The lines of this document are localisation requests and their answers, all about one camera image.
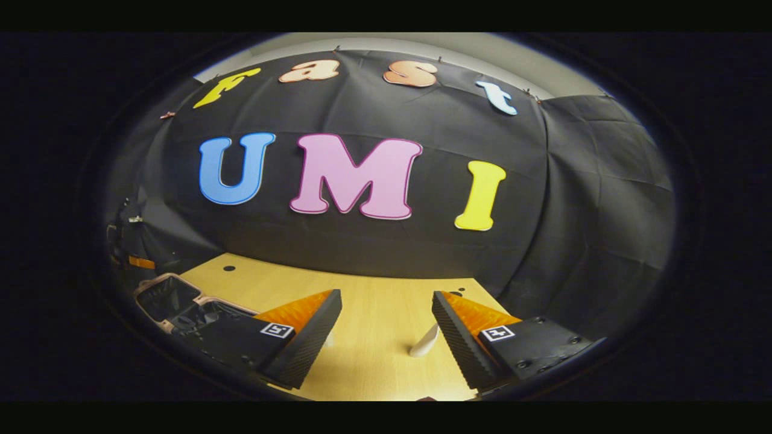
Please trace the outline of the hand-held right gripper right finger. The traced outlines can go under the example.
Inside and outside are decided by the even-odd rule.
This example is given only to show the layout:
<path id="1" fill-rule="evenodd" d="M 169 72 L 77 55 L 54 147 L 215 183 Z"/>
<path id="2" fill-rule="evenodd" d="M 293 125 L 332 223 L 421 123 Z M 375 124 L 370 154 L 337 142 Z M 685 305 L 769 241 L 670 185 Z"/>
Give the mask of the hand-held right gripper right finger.
<path id="1" fill-rule="evenodd" d="M 433 293 L 432 314 L 466 384 L 480 394 L 536 382 L 604 342 L 546 316 L 519 319 L 446 291 Z"/>

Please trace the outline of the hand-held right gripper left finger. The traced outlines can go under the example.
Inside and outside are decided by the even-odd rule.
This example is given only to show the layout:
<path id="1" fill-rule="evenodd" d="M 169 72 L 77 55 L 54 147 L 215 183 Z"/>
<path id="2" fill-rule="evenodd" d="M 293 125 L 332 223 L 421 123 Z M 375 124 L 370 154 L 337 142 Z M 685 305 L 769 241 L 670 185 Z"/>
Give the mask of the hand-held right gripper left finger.
<path id="1" fill-rule="evenodd" d="M 339 289 L 329 289 L 256 315 L 221 310 L 181 340 L 251 381 L 300 388 L 341 310 Z"/>

